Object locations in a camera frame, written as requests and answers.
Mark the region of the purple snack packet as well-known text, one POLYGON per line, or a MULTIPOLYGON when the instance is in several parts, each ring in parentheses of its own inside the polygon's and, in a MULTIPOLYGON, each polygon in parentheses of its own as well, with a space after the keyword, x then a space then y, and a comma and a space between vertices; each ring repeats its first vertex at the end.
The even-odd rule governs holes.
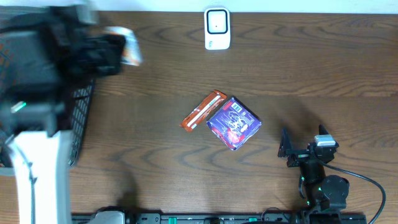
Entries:
POLYGON ((236 151, 258 132, 262 122, 241 101, 231 97, 206 125, 230 150, 236 151))

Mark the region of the orange snack bar wrapper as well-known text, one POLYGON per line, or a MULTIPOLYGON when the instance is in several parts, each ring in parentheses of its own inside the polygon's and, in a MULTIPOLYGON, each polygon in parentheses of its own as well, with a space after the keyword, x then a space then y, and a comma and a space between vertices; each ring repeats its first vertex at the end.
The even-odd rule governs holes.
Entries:
POLYGON ((204 100, 180 123, 180 127, 192 132, 205 118, 225 99, 227 95, 213 90, 204 100))

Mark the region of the orange white small packet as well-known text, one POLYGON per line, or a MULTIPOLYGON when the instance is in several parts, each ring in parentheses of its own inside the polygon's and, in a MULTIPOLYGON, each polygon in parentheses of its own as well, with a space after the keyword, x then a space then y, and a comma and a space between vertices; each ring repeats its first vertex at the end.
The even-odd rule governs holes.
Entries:
POLYGON ((121 62, 126 65, 138 67, 142 63, 142 55, 139 42, 131 29, 125 27, 108 26, 105 32, 114 35, 122 35, 126 39, 121 62))

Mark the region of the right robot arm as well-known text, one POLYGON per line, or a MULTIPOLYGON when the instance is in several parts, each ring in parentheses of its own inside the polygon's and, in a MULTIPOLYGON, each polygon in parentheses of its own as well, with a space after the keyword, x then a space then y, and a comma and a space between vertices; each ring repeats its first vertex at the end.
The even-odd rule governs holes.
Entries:
POLYGON ((319 125, 314 142, 305 149, 295 149, 286 129, 277 156, 287 159, 287 167, 300 169, 299 193, 307 208, 295 212, 291 223, 342 223, 341 211, 346 208, 349 182, 338 175, 326 175, 325 166, 332 161, 339 144, 319 125))

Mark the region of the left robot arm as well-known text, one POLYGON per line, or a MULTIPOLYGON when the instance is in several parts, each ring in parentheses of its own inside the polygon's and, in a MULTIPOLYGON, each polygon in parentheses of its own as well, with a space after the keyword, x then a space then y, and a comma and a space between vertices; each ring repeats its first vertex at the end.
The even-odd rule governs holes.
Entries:
POLYGON ((9 52, 1 85, 1 129, 17 182, 21 223, 71 223, 69 160, 74 92, 121 71, 126 39, 91 35, 89 1, 1 8, 9 52))

